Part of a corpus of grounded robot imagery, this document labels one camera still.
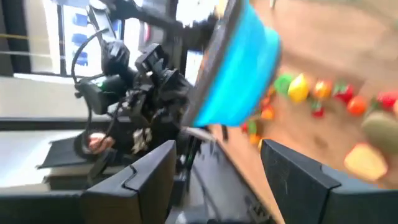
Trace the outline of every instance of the wooden table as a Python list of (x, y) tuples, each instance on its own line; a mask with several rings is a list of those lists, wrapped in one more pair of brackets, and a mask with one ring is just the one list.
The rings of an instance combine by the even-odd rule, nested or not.
[[(387, 0), (380, 1), (379, 7), (386, 5), (385, 2)], [(304, 72), (312, 78), (332, 80), (343, 78), (353, 83), (365, 97), (396, 88), (398, 31), (386, 17), (368, 10), (369, 5), (278, 0), (272, 10), (269, 1), (252, 1), (252, 4), (263, 23), (281, 36), (284, 46), (281, 72)], [(363, 140), (359, 120), (341, 113), (314, 121), (308, 107), (292, 106), (280, 98), (276, 99), (275, 110), (276, 119), (267, 125), (264, 137), (335, 169), (345, 170), (343, 159), (346, 153)], [(222, 141), (220, 125), (210, 129), (273, 218), (284, 223), (257, 147), (250, 145), (240, 128), (228, 128), (228, 142)], [(379, 184), (398, 187), (398, 157), (390, 157), (389, 163), (392, 172)]]

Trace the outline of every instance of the person's hand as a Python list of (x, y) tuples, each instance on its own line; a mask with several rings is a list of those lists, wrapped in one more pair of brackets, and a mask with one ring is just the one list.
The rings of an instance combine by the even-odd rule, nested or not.
[(112, 147), (114, 144), (114, 139), (112, 137), (107, 137), (100, 145), (102, 139), (105, 138), (104, 133), (93, 133), (90, 135), (90, 141), (88, 143), (88, 148), (91, 153), (99, 154), (103, 152), (105, 149)]

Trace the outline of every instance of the blue bowl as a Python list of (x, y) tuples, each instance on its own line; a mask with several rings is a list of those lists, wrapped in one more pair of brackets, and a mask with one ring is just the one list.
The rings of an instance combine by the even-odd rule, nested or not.
[(238, 126), (268, 89), (280, 59), (280, 38), (248, 0), (230, 0), (214, 31), (184, 126)]

